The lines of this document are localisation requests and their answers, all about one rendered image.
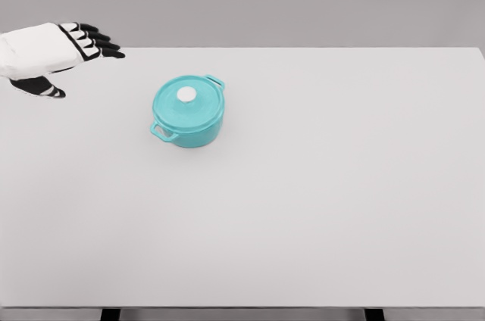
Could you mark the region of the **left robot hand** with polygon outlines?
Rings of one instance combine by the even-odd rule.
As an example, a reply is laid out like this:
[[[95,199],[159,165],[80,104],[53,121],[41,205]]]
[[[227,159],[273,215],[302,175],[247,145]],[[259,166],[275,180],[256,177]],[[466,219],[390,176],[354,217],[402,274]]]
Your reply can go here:
[[[109,36],[87,23],[43,23],[0,33],[0,78],[17,90],[46,98],[66,96],[48,79],[98,58],[125,54]]]

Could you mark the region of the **teal lid with white knob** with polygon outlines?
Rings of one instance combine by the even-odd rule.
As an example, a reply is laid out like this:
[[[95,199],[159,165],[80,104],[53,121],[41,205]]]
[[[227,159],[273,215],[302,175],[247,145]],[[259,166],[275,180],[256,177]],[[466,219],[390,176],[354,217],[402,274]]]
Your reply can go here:
[[[155,94],[152,113],[172,132],[198,132],[224,114],[225,84],[210,75],[185,75],[167,81]]]

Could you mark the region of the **teal pot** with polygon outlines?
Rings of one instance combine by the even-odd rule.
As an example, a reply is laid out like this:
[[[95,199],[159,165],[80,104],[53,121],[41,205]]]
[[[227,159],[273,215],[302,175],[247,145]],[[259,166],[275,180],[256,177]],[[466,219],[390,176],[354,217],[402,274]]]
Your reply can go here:
[[[213,142],[222,127],[224,120],[224,114],[221,118],[212,124],[210,127],[200,130],[198,132],[172,132],[168,129],[163,128],[153,117],[153,123],[150,127],[150,132],[152,135],[158,137],[161,141],[166,143],[172,143],[176,146],[182,148],[198,148],[205,146]]]

